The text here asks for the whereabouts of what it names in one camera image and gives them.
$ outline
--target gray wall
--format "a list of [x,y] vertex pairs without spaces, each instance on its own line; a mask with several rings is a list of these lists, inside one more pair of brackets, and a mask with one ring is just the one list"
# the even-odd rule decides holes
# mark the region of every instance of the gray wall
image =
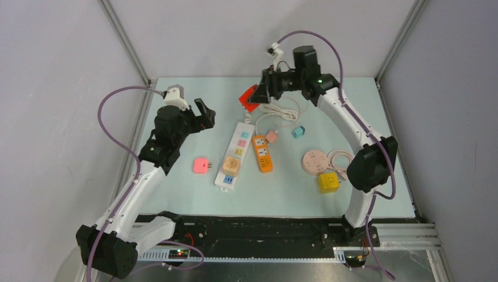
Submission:
[[[0,281],[53,281],[64,261],[71,281],[76,231],[105,211],[125,155],[97,107],[140,79],[95,0],[1,1],[0,69]],[[125,142],[139,94],[104,108]]]
[[381,83],[457,281],[496,281],[498,2],[430,1]]
[[[315,31],[341,54],[346,76],[374,76],[415,0],[121,0],[123,26],[153,78],[259,76],[272,59],[264,50],[288,32]],[[284,59],[305,42],[325,72],[338,75],[329,47],[295,35]]]

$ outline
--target table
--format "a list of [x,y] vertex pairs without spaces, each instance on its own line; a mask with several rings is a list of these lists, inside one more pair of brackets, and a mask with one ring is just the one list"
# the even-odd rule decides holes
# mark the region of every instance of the table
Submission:
[[[233,192],[223,192],[214,185],[214,178],[223,161],[228,143],[237,122],[244,119],[244,110],[238,97],[259,78],[160,78],[156,89],[180,84],[185,89],[185,100],[202,98],[204,103],[216,111],[216,124],[187,137],[180,149],[180,158],[170,173],[152,193],[140,213],[158,213],[167,210],[178,214],[219,216],[272,216],[272,217],[340,217],[349,205],[352,186],[342,181],[335,193],[320,194],[317,177],[303,171],[301,159],[312,149],[328,153],[333,149],[351,151],[346,139],[334,123],[314,105],[306,101],[299,92],[285,93],[283,97],[295,99],[304,110],[299,120],[290,127],[276,127],[279,117],[265,117],[258,123],[258,130],[266,133],[278,129],[277,142],[269,147],[274,170],[259,172],[254,150],[247,152]],[[389,136],[389,126],[373,78],[345,78],[345,93],[363,117],[381,134]],[[297,109],[291,100],[281,99],[280,106]],[[157,109],[163,106],[159,95],[154,95],[148,112],[139,146],[142,147],[154,128]],[[253,113],[253,123],[262,112]],[[298,126],[306,128],[305,135],[295,139],[291,132]],[[194,174],[196,157],[207,157],[213,168],[207,174]],[[405,182],[399,159],[396,160],[396,197],[387,201],[378,199],[372,217],[413,218],[412,201]],[[391,183],[380,189],[391,193]]]

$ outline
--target yellow plug adapter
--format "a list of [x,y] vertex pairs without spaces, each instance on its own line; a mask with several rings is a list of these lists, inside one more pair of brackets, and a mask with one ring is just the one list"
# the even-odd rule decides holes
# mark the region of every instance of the yellow plug adapter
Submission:
[[223,165],[221,167],[221,171],[232,177],[238,176],[238,171],[240,170],[240,159],[232,156],[227,156]]
[[317,181],[322,194],[332,193],[339,189],[339,179],[337,179],[335,172],[321,174]]

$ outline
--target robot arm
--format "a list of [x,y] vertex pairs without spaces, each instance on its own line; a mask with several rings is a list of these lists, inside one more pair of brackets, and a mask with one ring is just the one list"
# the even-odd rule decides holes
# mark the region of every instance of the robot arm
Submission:
[[[282,57],[282,51],[277,48],[278,45],[273,44],[268,50],[275,57],[274,62],[279,62]],[[293,55],[294,69],[282,72],[278,63],[274,63],[263,70],[261,82],[247,103],[269,103],[271,98],[278,100],[285,91],[300,90],[304,98],[311,100],[337,125],[355,154],[347,170],[354,189],[348,210],[343,216],[346,237],[355,237],[364,232],[362,227],[365,225],[365,216],[374,192],[389,177],[386,159],[370,135],[381,141],[393,167],[398,143],[394,137],[384,138],[373,130],[351,105],[347,96],[339,93],[339,82],[332,75],[321,73],[317,53],[312,46],[297,47]]]
[[[97,244],[92,267],[123,279],[131,272],[139,255],[172,237],[175,223],[168,217],[158,216],[139,225],[135,220],[144,202],[180,157],[180,147],[186,137],[214,126],[215,111],[206,107],[201,99],[194,101],[200,116],[195,116],[183,99],[181,86],[171,86],[164,93],[165,106],[157,111],[155,129],[139,154],[140,175],[136,179],[132,174],[124,187],[130,187],[132,182],[135,186],[128,195],[127,189],[122,189],[92,227],[82,225],[76,233],[85,264],[89,262],[92,246]],[[99,233],[102,237],[96,241]]]

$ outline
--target outlet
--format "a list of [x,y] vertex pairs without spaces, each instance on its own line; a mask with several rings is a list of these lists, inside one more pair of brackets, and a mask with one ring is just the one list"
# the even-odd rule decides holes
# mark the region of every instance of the outlet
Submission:
[[242,153],[244,153],[244,149],[242,149],[242,148],[236,148],[234,151],[234,154],[236,156],[242,156]]
[[223,179],[223,183],[232,184],[232,182],[233,182],[233,176],[225,175],[225,179]]
[[260,157],[266,156],[266,155],[268,155],[268,150],[266,148],[258,149],[258,155]]
[[249,136],[251,136],[251,134],[247,131],[242,131],[242,133],[240,133],[240,138],[248,139]]
[[237,146],[239,146],[239,147],[245,147],[246,143],[247,143],[247,141],[239,139],[239,141],[237,143]]
[[256,146],[263,146],[264,145],[264,139],[263,138],[258,138],[255,141],[256,141]]

